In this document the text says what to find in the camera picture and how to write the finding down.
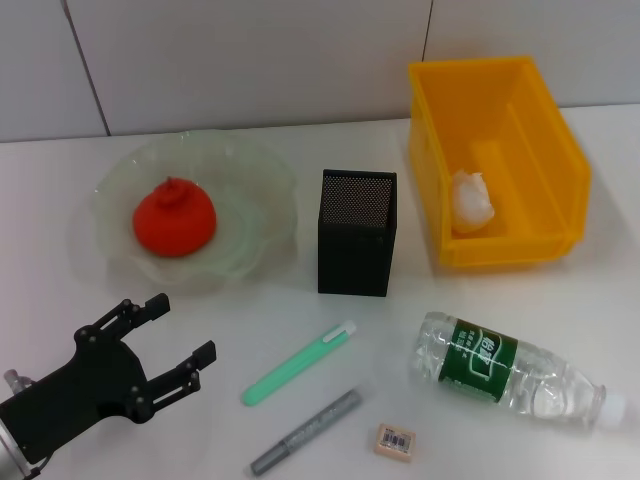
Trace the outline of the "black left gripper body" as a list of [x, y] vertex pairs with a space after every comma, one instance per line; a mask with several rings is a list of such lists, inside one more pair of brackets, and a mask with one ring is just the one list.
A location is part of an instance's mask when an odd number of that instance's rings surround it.
[[1, 404], [1, 420], [26, 460], [45, 459], [100, 421], [151, 419], [137, 356], [95, 332], [76, 338], [71, 360]]

